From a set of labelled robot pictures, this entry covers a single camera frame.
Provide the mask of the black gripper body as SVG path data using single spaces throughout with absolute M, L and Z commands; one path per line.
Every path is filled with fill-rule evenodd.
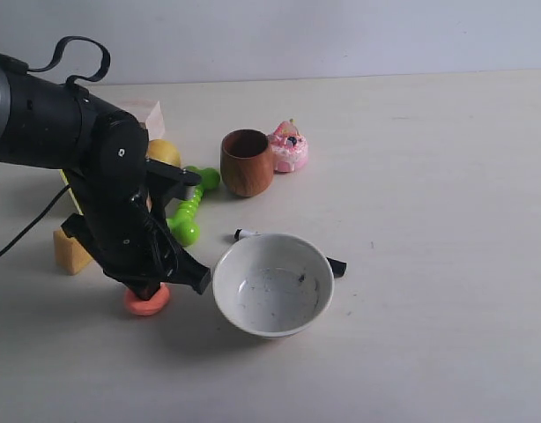
M 80 173 L 65 175 L 83 215 L 62 223 L 110 278 L 148 276 L 163 283 L 190 286 L 202 294 L 211 282 L 211 271 L 199 263 L 171 234 L 164 211 L 155 211 L 145 178 L 118 195 L 115 186 L 93 187 Z

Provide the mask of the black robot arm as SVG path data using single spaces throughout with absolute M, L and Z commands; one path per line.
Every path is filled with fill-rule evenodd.
M 211 272 L 172 236 L 165 214 L 201 178 L 152 159 L 148 144 L 134 115 L 0 54 L 0 162 L 62 170 L 80 207 L 64 233 L 139 299 L 164 283 L 202 293 Z

